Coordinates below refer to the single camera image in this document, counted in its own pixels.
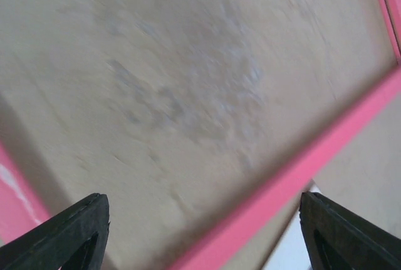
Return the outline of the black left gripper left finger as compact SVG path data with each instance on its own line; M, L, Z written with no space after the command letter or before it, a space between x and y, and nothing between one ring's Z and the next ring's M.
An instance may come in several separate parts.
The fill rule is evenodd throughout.
M1 247L1 269L100 269L109 202L93 193Z

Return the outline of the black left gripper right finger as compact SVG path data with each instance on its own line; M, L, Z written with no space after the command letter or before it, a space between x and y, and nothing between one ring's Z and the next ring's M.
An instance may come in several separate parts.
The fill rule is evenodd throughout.
M304 192L301 231L313 269L400 269L400 239L317 192Z

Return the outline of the white mat board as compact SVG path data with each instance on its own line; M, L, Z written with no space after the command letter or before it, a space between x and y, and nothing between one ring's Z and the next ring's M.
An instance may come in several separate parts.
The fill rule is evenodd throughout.
M300 204L288 222L262 270L312 269L308 251L301 231Z

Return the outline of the pink picture frame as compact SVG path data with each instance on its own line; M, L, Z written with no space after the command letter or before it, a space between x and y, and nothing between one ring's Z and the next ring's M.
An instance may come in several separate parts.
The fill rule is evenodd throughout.
M319 137L264 183L173 269L219 269L292 199L364 126L400 93L393 69ZM11 242L49 217L42 202L5 151L1 152L1 239Z

